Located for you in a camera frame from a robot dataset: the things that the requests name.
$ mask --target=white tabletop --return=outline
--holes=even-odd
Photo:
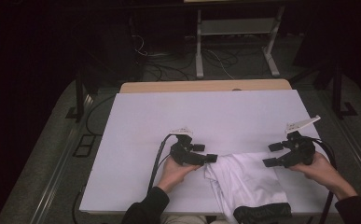
[[[202,154],[269,151],[284,141],[285,126],[309,115],[297,91],[209,91],[120,93],[116,96],[102,143],[90,173],[80,210],[89,213],[123,213],[146,196],[161,141],[174,129],[188,127],[193,144],[205,144]],[[319,137],[313,125],[300,131]],[[162,152],[169,154],[171,137]],[[280,157],[288,152],[271,153]],[[321,213],[326,188],[301,173],[275,169],[293,214]],[[160,178],[161,168],[156,177]],[[204,167],[192,172],[169,194],[166,213],[221,213]]]

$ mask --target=person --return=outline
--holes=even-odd
[[[181,166],[172,157],[164,164],[158,185],[140,203],[134,203],[125,213],[122,224],[158,224],[163,210],[169,203],[168,193],[183,182],[185,176],[199,169],[200,166]],[[335,204],[345,224],[361,224],[361,197],[354,188],[338,173],[321,153],[313,155],[311,165],[303,163],[289,167],[290,170],[302,172],[307,178],[325,186],[334,193],[338,202]]]
[[[316,152],[311,165],[299,163],[289,169],[302,172],[307,178],[333,192],[338,199],[335,207],[345,224],[361,224],[361,197],[352,185],[331,166],[324,155]]]

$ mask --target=hand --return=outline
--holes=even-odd
[[[162,176],[157,187],[169,193],[172,189],[183,182],[184,177],[191,171],[195,171],[200,168],[199,165],[187,165],[182,166],[174,161],[174,158],[169,156],[163,166]]]
[[[325,186],[335,194],[338,200],[357,195],[354,188],[332,167],[326,157],[319,152],[313,155],[311,165],[300,163],[289,167],[289,169],[302,172],[307,178]]]

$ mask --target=gray floor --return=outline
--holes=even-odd
[[[276,40],[272,55],[281,72],[281,78],[289,79],[304,70],[292,66],[301,41],[300,36],[279,37]],[[265,42],[266,36],[253,35],[205,39],[204,79],[271,78],[260,50]],[[181,56],[175,54],[149,57],[150,65],[146,67],[143,81],[187,78],[194,80],[194,54],[195,49],[190,49],[188,54]],[[215,57],[221,59],[226,71]],[[164,69],[157,64],[172,68]],[[350,79],[344,78],[342,99],[354,106],[358,116],[339,120],[330,109],[331,89],[316,91],[312,87],[314,78],[315,74],[302,79],[293,89],[299,91],[310,115],[319,115],[322,118],[315,123],[320,137],[335,149],[339,171],[361,195],[361,156],[357,154],[361,153],[361,91]],[[87,158],[73,157],[72,154],[77,149],[79,154],[86,153],[86,147],[77,147],[83,134],[104,132],[105,122],[118,89],[101,89],[98,94],[92,95],[86,101],[87,114],[79,123],[65,118],[68,109],[76,105],[74,92],[73,83],[63,92],[52,111],[46,128],[1,213],[0,223],[74,223],[73,205],[76,202],[77,209],[80,203],[82,193],[78,193],[88,181],[100,137],[96,137]],[[83,144],[88,144],[89,141],[90,137],[84,136]],[[74,214],[77,223],[119,223],[121,220],[121,216],[96,216],[77,210]],[[302,217],[283,223],[306,221],[307,219]],[[329,217],[327,223],[342,222],[340,218],[333,216]]]

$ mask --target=black sleeve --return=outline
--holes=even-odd
[[[162,189],[154,187],[140,203],[134,203],[128,208],[121,223],[160,223],[160,215],[168,203],[168,195]]]
[[[361,197],[354,196],[335,203],[345,224],[361,223]]]

